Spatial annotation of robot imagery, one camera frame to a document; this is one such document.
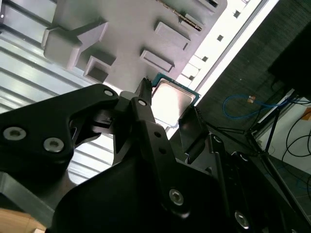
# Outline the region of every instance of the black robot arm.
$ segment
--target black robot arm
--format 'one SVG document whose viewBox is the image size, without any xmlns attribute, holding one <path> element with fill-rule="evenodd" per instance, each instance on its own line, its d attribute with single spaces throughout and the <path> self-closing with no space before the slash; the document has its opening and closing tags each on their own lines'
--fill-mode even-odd
<svg viewBox="0 0 311 233">
<path fill-rule="evenodd" d="M 294 198 L 247 155 L 226 153 L 195 108 L 179 127 L 185 163 L 155 123 L 146 79 L 135 94 L 97 84 L 1 114 L 0 192 L 51 233 L 311 232 Z M 113 166 L 73 185 L 74 149 L 102 133 L 114 135 Z"/>
</svg>

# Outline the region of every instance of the screw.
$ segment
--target screw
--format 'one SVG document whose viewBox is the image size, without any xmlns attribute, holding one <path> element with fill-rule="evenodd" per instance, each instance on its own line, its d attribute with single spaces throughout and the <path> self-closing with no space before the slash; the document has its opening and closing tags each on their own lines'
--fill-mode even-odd
<svg viewBox="0 0 311 233">
<path fill-rule="evenodd" d="M 113 93 L 111 91 L 105 90 L 104 93 L 108 96 L 113 96 Z"/>
<path fill-rule="evenodd" d="M 64 143 L 57 137 L 50 137 L 44 141 L 43 147 L 46 151 L 58 153 L 63 150 Z"/>
<path fill-rule="evenodd" d="M 183 195 L 176 189 L 170 190 L 170 199 L 175 205 L 178 206 L 181 206 L 184 203 Z"/>
<path fill-rule="evenodd" d="M 26 131 L 20 127 L 10 127 L 3 131 L 4 138 L 10 141 L 19 141 L 26 137 L 26 135 Z"/>
<path fill-rule="evenodd" d="M 215 141 L 218 142 L 218 143 L 221 143 L 221 142 L 222 142 L 222 141 L 220 140 L 220 138 L 217 137 L 217 136 L 214 136 L 214 139 L 215 139 Z"/>
<path fill-rule="evenodd" d="M 144 102 L 144 101 L 142 101 L 142 100 L 138 100 L 138 103 L 140 103 L 142 106 L 146 106 L 147 104 Z"/>
<path fill-rule="evenodd" d="M 234 213 L 234 217 L 236 219 L 236 221 L 240 224 L 241 227 L 243 227 L 244 229 L 249 229 L 249 223 L 246 219 L 246 217 L 239 211 L 236 211 Z"/>
</svg>

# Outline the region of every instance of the black monitor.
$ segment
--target black monitor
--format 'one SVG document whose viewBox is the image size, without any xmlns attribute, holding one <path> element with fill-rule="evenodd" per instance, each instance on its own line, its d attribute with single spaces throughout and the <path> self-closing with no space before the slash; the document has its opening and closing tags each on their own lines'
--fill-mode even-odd
<svg viewBox="0 0 311 233">
<path fill-rule="evenodd" d="M 311 101 L 311 22 L 277 58 L 269 72 Z"/>
</svg>

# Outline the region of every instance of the wooden surface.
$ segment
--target wooden surface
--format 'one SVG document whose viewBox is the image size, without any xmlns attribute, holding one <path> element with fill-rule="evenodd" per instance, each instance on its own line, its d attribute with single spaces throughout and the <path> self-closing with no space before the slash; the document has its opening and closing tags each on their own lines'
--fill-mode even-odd
<svg viewBox="0 0 311 233">
<path fill-rule="evenodd" d="M 0 209 L 0 233 L 33 233 L 36 229 L 45 231 L 29 214 Z"/>
</svg>

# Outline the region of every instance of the ribbed metal surface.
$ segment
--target ribbed metal surface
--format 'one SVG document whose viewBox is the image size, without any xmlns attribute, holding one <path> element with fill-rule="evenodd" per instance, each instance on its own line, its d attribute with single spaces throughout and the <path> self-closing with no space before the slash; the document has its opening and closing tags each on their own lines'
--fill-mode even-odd
<svg viewBox="0 0 311 233">
<path fill-rule="evenodd" d="M 42 11 L 51 14 L 54 4 L 49 0 L 43 0 L 38 10 L 35 0 L 28 0 L 27 4 L 26 1 L 20 0 L 13 2 L 21 4 L 23 9 L 34 15 Z M 44 15 L 38 17 L 50 21 L 50 17 L 44 18 Z M 21 18 L 27 19 L 31 24 L 27 28 L 20 28 L 19 24 L 23 23 L 18 19 Z M 14 33 L 19 31 L 40 42 L 41 38 L 37 32 L 44 29 L 44 26 L 40 26 L 36 31 L 33 25 L 38 23 L 19 12 L 18 6 L 13 4 L 6 6 L 5 20 L 6 26 L 14 30 L 1 29 L 0 34 L 0 113 L 95 84 L 83 78 L 83 72 L 79 69 L 75 68 L 72 72 L 68 72 L 52 64 L 44 58 L 42 49 Z M 91 143 L 81 145 L 75 151 L 68 167 L 69 177 L 74 183 L 82 183 L 111 167 L 112 162 L 113 139 L 110 135 L 102 135 Z"/>
</svg>

